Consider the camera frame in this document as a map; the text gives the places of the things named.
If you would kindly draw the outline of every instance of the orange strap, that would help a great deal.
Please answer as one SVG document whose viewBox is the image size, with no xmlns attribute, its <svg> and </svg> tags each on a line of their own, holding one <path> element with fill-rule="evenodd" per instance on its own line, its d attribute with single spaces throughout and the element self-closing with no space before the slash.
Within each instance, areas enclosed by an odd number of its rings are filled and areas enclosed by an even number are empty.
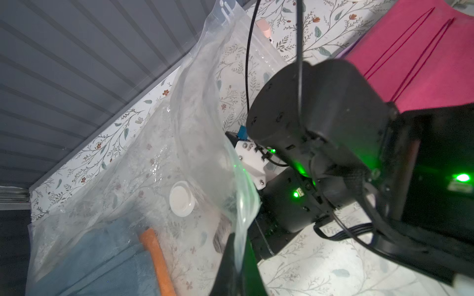
<svg viewBox="0 0 474 296">
<path fill-rule="evenodd" d="M 145 250 L 149 251 L 151 254 L 151 259 L 155 267 L 156 279 L 158 280 L 161 295 L 176 296 L 173 283 L 171 282 L 170 276 L 168 274 L 168 268 L 166 268 L 163 252 L 161 252 L 160 244 L 156 239 L 155 232 L 153 229 L 149 228 L 140 236 L 139 239 Z"/>
</svg>

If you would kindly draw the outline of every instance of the white valve cap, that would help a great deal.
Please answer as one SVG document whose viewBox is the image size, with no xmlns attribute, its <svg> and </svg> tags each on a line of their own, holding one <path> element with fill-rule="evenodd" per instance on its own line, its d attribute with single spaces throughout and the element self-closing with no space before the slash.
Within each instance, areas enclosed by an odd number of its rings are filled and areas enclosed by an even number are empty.
<svg viewBox="0 0 474 296">
<path fill-rule="evenodd" d="M 170 191 L 170 207 L 173 213 L 179 217 L 186 217 L 191 214 L 195 204 L 196 199 L 189 188 L 188 182 L 176 182 Z"/>
</svg>

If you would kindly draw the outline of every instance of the blue towel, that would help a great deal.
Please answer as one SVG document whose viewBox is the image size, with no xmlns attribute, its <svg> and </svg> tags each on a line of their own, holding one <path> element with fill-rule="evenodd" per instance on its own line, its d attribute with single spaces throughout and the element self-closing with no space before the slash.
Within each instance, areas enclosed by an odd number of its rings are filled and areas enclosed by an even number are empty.
<svg viewBox="0 0 474 296">
<path fill-rule="evenodd" d="M 86 233 L 31 296 L 160 296 L 150 253 L 127 219 Z"/>
</svg>

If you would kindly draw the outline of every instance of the magenta cloth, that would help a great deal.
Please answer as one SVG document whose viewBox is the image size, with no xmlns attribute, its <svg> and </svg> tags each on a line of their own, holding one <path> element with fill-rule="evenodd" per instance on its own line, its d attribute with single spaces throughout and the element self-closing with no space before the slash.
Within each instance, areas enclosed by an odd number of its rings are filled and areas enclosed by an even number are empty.
<svg viewBox="0 0 474 296">
<path fill-rule="evenodd" d="M 346 59 L 401 112 L 474 102 L 474 17 L 443 0 L 399 0 Z"/>
</svg>

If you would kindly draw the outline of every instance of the vacuum storage bag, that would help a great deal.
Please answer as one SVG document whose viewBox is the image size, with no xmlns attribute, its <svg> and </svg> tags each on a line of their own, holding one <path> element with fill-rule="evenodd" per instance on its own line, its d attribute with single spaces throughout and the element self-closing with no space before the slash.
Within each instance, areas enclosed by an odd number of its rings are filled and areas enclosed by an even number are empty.
<svg viewBox="0 0 474 296">
<path fill-rule="evenodd" d="M 115 275 L 127 278 L 121 282 L 135 291 L 127 295 L 159 295 L 157 277 L 148 274 L 157 270 L 166 270 L 178 295 L 208 295 L 229 232 L 236 234 L 234 260 L 241 268 L 260 199 L 224 132 L 237 131 L 246 120 L 250 22 L 235 0 L 217 1 L 198 43 L 182 60 L 171 95 L 157 103 L 126 152 L 31 225 L 27 295 L 107 295 L 115 289 L 107 285 Z M 251 102 L 285 65 L 255 27 Z M 196 199 L 185 217 L 174 214 L 169 203 L 178 181 L 187 181 Z M 153 254 L 141 245 L 150 228 L 166 266 L 154 266 Z M 117 266 L 139 276 L 124 276 Z"/>
</svg>

